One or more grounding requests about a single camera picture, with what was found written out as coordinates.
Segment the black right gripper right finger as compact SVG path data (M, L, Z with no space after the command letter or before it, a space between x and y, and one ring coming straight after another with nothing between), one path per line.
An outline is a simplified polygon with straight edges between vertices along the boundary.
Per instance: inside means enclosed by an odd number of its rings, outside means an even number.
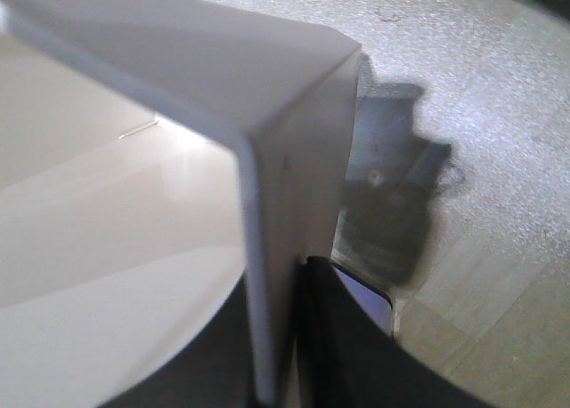
M485 407L430 370L365 313L326 257L300 267L297 362L304 407Z

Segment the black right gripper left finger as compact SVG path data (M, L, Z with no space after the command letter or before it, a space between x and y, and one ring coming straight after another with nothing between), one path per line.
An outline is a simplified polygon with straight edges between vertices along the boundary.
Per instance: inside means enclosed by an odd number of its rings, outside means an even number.
M257 407L247 293L240 278L212 320L172 360L106 407Z

